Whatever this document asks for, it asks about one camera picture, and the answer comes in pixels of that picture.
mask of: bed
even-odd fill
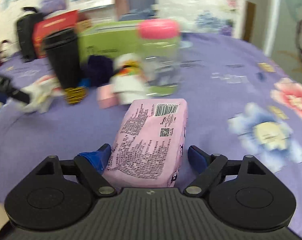
[[[294,193],[290,228],[302,236],[302,85],[292,81],[262,51],[216,34],[188,34],[181,51],[179,91],[170,98],[188,103],[185,152],[176,186],[195,177],[187,148],[229,159],[254,154]],[[51,73],[47,59],[22,63],[15,55],[0,73],[16,87]],[[78,105],[56,98],[44,114],[24,114],[14,102],[0,109],[0,202],[48,155],[72,159],[80,152],[112,144],[128,106],[99,109],[96,90]]]

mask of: clear plastic bottle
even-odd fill
[[[145,20],[139,24],[138,32],[142,68],[151,87],[151,95],[174,93],[180,81],[178,23],[169,19]]]

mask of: black cup lid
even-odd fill
[[[53,49],[74,41],[75,39],[77,39],[77,35],[75,34],[73,28],[57,31],[55,33],[51,33],[43,39],[44,49]]]

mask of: blue flower print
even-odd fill
[[[272,172],[280,171],[289,159],[302,162],[302,147],[293,138],[293,130],[256,103],[248,103],[244,113],[228,120],[232,133],[238,135],[242,146]]]
[[[204,11],[203,14],[199,14],[195,22],[200,29],[211,28],[212,30],[219,30],[224,25],[224,21],[214,17],[210,11]]]

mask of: small pink box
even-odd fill
[[[97,100],[100,108],[108,108],[118,105],[118,98],[113,93],[113,85],[105,85],[97,88]]]

